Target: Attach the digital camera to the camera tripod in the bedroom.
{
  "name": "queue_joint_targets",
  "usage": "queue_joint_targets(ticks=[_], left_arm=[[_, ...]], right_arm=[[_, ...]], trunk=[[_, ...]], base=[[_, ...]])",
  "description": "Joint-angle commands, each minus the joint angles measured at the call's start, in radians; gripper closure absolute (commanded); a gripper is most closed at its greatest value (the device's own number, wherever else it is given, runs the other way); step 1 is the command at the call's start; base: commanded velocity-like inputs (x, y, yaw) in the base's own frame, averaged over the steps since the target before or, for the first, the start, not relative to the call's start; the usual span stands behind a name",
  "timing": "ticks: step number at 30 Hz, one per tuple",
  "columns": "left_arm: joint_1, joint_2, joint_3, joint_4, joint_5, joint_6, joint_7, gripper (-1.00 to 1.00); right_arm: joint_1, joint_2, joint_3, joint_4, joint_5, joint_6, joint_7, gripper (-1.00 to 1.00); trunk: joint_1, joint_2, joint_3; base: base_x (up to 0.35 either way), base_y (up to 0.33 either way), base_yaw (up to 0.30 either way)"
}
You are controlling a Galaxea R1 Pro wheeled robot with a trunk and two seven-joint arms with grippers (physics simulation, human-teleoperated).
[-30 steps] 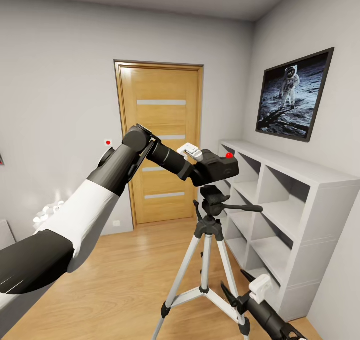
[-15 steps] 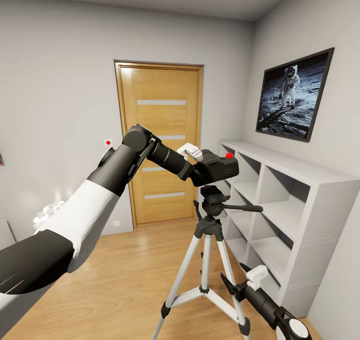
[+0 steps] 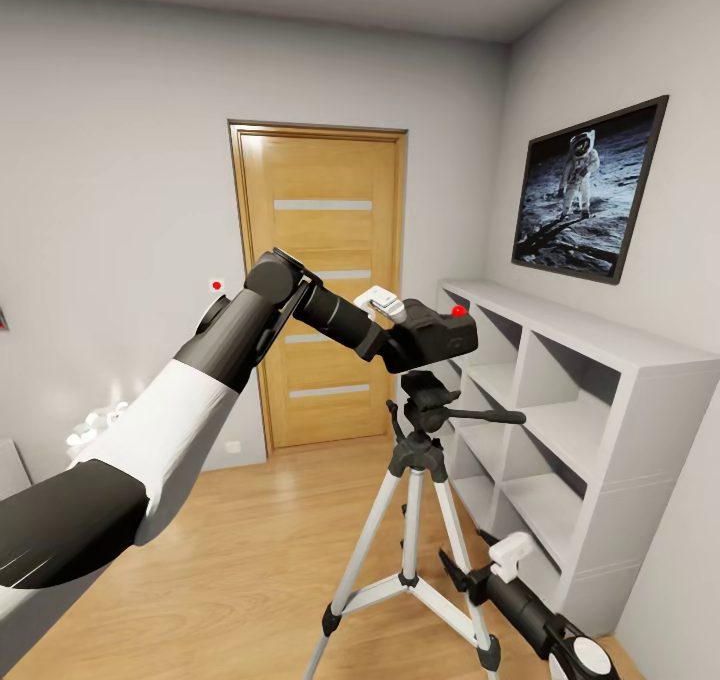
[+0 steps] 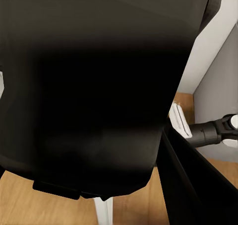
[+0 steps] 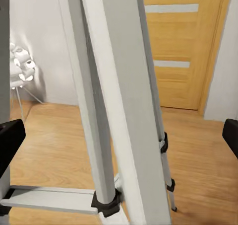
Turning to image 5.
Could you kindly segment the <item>camera tripod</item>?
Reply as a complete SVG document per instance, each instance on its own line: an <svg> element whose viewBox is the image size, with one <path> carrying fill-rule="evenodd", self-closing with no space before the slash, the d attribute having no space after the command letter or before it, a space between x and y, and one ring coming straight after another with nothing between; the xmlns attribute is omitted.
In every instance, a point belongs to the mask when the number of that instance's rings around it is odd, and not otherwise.
<svg viewBox="0 0 238 225"><path fill-rule="evenodd" d="M12 207L99 215L103 225L172 225L176 184L144 0L58 1L95 190L11 185L9 164L0 178L0 225L9 225ZM9 0L0 0L0 124L6 122Z"/></svg>

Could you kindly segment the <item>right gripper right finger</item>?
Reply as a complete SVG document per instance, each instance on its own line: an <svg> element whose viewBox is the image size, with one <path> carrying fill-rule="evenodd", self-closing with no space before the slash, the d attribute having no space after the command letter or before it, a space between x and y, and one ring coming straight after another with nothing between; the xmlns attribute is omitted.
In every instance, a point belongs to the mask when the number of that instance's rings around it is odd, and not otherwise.
<svg viewBox="0 0 238 225"><path fill-rule="evenodd" d="M220 129L222 130L222 126ZM222 137L238 158L238 120L228 118L224 122Z"/></svg>

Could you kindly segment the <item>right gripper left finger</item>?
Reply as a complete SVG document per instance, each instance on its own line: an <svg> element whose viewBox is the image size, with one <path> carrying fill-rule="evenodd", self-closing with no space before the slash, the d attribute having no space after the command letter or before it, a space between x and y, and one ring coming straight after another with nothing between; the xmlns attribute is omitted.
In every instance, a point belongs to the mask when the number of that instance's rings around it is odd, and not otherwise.
<svg viewBox="0 0 238 225"><path fill-rule="evenodd" d="M26 137L21 119L0 124L0 178Z"/></svg>

